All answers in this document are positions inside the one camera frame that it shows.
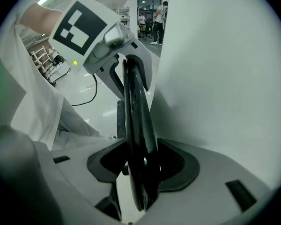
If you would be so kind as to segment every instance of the black slot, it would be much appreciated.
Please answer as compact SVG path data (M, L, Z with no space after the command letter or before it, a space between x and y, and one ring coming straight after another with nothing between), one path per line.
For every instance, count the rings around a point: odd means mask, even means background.
M62 157L56 157L53 158L53 161L57 164L57 163L62 163L64 161L70 160L70 158L68 156L62 156Z
M257 201L239 180L226 182L226 186L243 212Z
M132 47L134 47L135 49L137 48L137 45L133 42L131 43Z

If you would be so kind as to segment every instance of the black cable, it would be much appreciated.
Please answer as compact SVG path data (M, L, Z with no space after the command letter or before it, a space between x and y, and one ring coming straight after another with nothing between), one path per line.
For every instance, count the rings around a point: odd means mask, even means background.
M65 75L67 75L67 73L65 73L64 75L62 75L61 77L59 77L58 79L55 80L56 84L55 87L62 81L65 79Z
M91 101L93 101L93 100L95 99L95 97L96 97L96 95L97 95L97 90L98 90L98 82L97 82L97 79L96 79L96 77L95 77L94 74L93 74L93 78L94 78L95 83L96 83L96 91L95 91L95 95L94 95L94 97L92 98L92 100L90 100L90 101L88 101L88 102L85 102L85 103L80 103L80 104L72 105L72 106L84 105L84 104L86 104L86 103L90 103Z

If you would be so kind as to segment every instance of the person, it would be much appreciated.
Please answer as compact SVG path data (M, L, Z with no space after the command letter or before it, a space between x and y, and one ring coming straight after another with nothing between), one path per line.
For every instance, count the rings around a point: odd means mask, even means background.
M62 12L19 0L0 27L0 63L25 90L10 126L43 142L49 150L68 149L110 141L86 123L70 103L45 79L29 56L17 25L50 35Z
M58 52L51 45L49 45L48 52L52 56L53 60L55 61L55 66L59 65L60 63L62 63L60 55L58 54Z
M143 13L139 16L140 30L144 31L146 29L146 18Z
M162 45L163 44L163 35L164 35L164 30L163 30L163 21L164 21L164 16L166 15L168 11L168 5L169 3L164 1L162 5L158 6L156 13L155 13L155 22L153 25L153 35L154 35L154 40L151 43L152 45Z

